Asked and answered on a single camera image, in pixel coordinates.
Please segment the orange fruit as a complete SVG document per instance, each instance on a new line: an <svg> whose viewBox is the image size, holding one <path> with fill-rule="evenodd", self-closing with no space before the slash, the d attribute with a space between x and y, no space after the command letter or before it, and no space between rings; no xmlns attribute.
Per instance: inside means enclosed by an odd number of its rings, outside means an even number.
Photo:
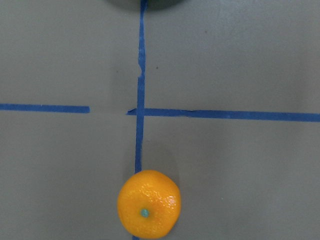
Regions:
<svg viewBox="0 0 320 240"><path fill-rule="evenodd" d="M142 239L165 237L176 224L181 208L180 189L156 170L143 170L130 177L117 198L123 227Z"/></svg>

